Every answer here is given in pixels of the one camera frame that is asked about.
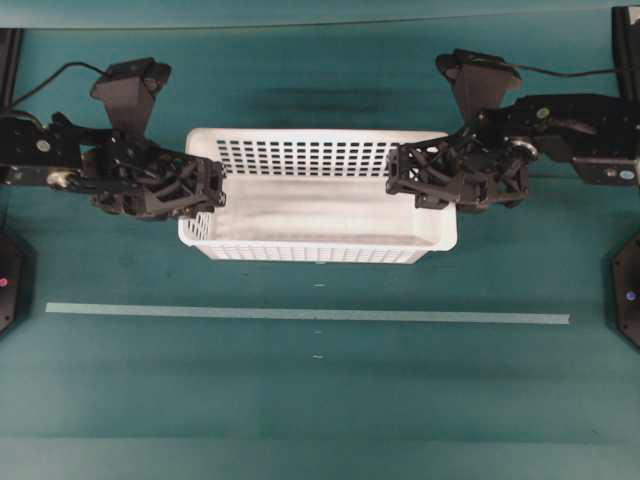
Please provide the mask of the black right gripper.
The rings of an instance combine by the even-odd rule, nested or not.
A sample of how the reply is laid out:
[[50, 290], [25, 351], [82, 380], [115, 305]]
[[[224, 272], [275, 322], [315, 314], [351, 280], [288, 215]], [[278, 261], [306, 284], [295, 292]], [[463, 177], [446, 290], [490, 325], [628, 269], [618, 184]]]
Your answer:
[[529, 195], [530, 143], [503, 138], [486, 145], [477, 134], [456, 132], [446, 142], [405, 143], [388, 154], [388, 194], [414, 197], [417, 209], [483, 213], [514, 208]]

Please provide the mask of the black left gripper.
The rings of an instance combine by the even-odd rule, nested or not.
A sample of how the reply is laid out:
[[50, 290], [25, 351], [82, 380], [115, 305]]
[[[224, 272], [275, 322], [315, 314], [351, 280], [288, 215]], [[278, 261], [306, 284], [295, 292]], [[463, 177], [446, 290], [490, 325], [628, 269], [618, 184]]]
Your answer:
[[[218, 161], [123, 132], [83, 132], [79, 145], [87, 149], [81, 154], [79, 192], [108, 214], [195, 218], [226, 204], [225, 171]], [[152, 191], [151, 183], [165, 187]]]

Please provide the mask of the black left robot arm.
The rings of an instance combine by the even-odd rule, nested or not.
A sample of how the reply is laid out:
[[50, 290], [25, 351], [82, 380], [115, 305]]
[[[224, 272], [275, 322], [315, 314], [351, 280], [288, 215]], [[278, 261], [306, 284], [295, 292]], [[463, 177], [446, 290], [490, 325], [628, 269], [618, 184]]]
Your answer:
[[81, 194], [110, 215], [194, 218], [226, 204], [222, 163], [165, 149], [143, 136], [85, 128], [56, 113], [42, 125], [1, 116], [1, 183]]

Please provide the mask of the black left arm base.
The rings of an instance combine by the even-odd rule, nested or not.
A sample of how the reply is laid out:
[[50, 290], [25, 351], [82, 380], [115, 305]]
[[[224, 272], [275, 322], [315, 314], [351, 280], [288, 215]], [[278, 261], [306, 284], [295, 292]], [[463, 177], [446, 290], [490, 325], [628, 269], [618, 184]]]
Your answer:
[[1, 232], [1, 339], [28, 320], [34, 305], [36, 250], [15, 232]]

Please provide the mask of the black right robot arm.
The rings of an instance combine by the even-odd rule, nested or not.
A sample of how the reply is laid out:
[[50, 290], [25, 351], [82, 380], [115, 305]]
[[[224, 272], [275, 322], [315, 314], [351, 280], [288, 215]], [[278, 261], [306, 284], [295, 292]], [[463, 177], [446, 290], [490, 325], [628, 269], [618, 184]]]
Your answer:
[[638, 104], [562, 94], [481, 109], [453, 134], [390, 150], [386, 191], [412, 196], [418, 209], [514, 208], [527, 199], [529, 167], [540, 157], [570, 165], [590, 185], [638, 186]]

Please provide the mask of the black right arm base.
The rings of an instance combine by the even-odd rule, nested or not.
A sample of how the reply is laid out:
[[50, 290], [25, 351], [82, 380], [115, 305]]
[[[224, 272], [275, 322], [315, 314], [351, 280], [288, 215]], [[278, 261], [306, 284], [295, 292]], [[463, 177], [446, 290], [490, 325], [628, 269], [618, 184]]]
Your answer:
[[639, 349], [639, 234], [636, 233], [611, 259], [615, 325]]

